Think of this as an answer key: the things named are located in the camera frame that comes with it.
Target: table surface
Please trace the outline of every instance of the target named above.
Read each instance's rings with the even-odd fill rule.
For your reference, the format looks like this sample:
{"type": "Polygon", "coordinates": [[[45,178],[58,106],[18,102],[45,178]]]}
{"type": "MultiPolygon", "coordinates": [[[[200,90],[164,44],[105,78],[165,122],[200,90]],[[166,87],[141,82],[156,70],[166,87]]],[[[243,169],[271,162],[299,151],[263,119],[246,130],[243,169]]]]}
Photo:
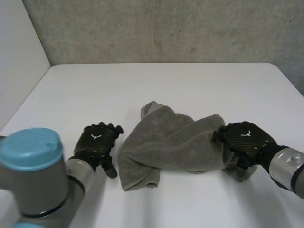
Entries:
{"type": "MultiPolygon", "coordinates": [[[[1,133],[51,128],[60,134],[67,159],[85,126],[119,124],[125,133],[112,150],[117,167],[121,144],[150,101],[195,120],[218,113],[226,123],[251,121],[279,144],[304,151],[304,97],[267,63],[54,66],[1,133]]],[[[8,192],[0,198],[14,208],[8,192]]],[[[99,168],[71,227],[302,228],[303,212],[304,202],[277,187],[260,167],[244,183],[222,171],[161,171],[157,189],[131,192],[99,168]]]]}

